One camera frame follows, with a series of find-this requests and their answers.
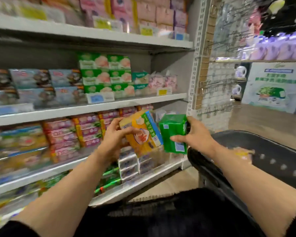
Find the forearm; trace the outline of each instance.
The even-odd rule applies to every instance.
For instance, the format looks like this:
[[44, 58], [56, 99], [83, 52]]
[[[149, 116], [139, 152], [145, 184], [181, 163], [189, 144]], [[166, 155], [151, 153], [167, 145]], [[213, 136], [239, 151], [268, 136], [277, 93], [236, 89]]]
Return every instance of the forearm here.
[[296, 189], [217, 146], [212, 159], [270, 237], [284, 236], [296, 216]]
[[41, 237], [73, 236], [107, 166], [94, 152], [14, 220], [27, 224]]

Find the yellow and blue package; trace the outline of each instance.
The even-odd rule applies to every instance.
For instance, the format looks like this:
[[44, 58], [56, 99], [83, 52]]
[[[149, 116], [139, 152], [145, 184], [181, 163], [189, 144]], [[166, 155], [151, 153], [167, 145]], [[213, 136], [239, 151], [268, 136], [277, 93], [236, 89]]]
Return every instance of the yellow and blue package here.
[[121, 120], [121, 129], [130, 126], [141, 130], [139, 134], [126, 135], [126, 139], [130, 146], [133, 147], [137, 157], [147, 155], [163, 145], [161, 133], [149, 111], [142, 110]]

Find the floor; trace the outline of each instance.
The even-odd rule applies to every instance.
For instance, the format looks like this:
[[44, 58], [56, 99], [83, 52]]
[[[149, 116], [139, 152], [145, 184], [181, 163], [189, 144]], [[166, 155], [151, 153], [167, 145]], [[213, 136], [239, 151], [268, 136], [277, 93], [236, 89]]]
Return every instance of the floor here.
[[[234, 102], [229, 129], [244, 130], [261, 135], [296, 149], [296, 115], [263, 107]], [[130, 196], [138, 200], [166, 196], [198, 187], [198, 172], [194, 167], [176, 170]]]

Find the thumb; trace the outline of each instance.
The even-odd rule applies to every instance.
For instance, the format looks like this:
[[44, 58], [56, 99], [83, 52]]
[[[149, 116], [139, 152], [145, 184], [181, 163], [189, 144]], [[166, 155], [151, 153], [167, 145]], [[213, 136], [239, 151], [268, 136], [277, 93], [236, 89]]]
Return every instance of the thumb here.
[[170, 137], [174, 142], [186, 142], [186, 135], [174, 135]]
[[130, 135], [130, 134], [139, 134], [140, 132], [141, 132], [140, 129], [132, 127], [132, 126], [118, 131], [120, 137], [124, 137], [125, 135]]

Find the hand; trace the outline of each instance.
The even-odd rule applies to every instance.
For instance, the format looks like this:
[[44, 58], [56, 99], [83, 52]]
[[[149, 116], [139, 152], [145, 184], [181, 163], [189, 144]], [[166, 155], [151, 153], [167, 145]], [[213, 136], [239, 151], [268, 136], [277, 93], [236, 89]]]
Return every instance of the hand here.
[[191, 124], [190, 133], [187, 135], [174, 135], [170, 139], [175, 142], [185, 142], [207, 157], [213, 158], [216, 154], [216, 148], [220, 145], [212, 138], [203, 123], [192, 116], [187, 116], [187, 120]]
[[105, 132], [104, 140], [96, 150], [99, 158], [103, 158], [103, 160], [108, 164], [118, 160], [121, 148], [129, 145], [128, 143], [127, 145], [122, 143], [122, 139], [125, 135], [138, 134], [141, 132], [140, 129], [135, 127], [127, 127], [121, 130], [119, 122], [122, 119], [122, 117], [115, 118], [112, 121]]

